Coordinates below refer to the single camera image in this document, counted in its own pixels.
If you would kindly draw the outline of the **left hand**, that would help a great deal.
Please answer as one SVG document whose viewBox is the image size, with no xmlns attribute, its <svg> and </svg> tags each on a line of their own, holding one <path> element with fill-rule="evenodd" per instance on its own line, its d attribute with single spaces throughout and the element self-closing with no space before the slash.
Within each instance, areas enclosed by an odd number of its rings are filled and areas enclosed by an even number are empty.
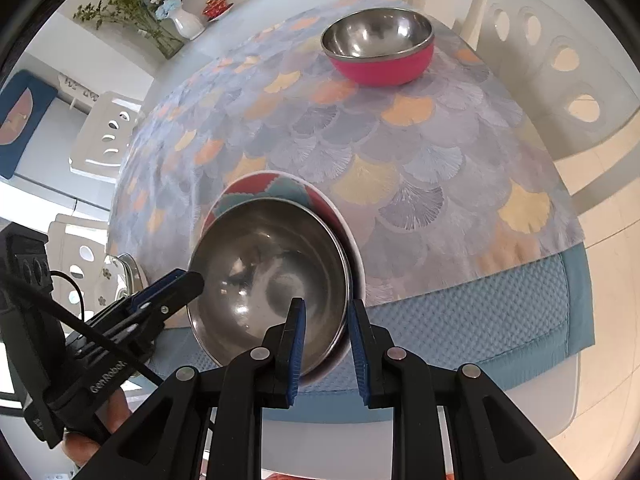
<svg viewBox="0 0 640 480">
<path fill-rule="evenodd" d="M 103 410 L 106 429 L 111 433 L 117 431 L 131 415 L 126 394 L 118 388 L 110 396 Z M 63 437 L 62 449 L 64 454 L 79 468 L 85 466 L 90 458 L 99 451 L 100 445 L 84 434 L 66 431 Z"/>
</svg>

